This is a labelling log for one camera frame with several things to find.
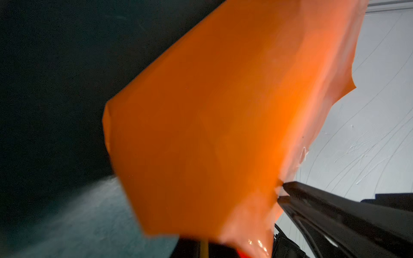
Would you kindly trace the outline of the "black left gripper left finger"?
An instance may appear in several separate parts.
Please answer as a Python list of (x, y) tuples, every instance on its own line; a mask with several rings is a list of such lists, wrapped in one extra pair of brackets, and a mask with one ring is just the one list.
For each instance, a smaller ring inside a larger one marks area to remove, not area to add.
[(180, 238), (172, 251), (170, 258), (200, 258), (201, 242)]

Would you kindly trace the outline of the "clear tape piece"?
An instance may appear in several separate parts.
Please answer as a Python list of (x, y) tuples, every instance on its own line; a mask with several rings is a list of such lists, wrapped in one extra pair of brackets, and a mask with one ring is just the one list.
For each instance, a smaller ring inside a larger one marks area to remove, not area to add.
[(270, 258), (269, 250), (260, 239), (247, 239), (244, 252), (251, 258)]

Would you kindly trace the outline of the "orange wrapping paper sheet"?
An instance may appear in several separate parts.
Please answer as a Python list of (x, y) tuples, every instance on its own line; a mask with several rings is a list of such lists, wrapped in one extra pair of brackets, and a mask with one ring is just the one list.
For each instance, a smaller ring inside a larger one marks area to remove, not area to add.
[(367, 6), (225, 1), (106, 103), (106, 149), (146, 234), (271, 254), (282, 182), (355, 88)]

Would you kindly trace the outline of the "green table mat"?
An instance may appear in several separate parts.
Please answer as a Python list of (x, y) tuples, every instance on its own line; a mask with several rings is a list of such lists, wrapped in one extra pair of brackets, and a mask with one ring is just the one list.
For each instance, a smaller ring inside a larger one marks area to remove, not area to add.
[(167, 258), (112, 172), (106, 102), (220, 1), (1, 2), (1, 257)]

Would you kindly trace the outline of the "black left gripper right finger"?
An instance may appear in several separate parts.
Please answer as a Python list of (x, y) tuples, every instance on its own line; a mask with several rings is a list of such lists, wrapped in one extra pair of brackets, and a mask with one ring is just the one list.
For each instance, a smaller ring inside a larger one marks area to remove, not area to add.
[(232, 247), (209, 243), (208, 248), (209, 258), (240, 258), (238, 252)]

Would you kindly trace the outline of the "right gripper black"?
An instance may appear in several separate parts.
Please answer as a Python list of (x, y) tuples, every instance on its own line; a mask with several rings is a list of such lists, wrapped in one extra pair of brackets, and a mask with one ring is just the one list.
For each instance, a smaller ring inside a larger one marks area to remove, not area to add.
[[(288, 182), (278, 204), (301, 231), (317, 258), (410, 258), (413, 195), (380, 193), (355, 202)], [(272, 258), (309, 258), (274, 224)]]

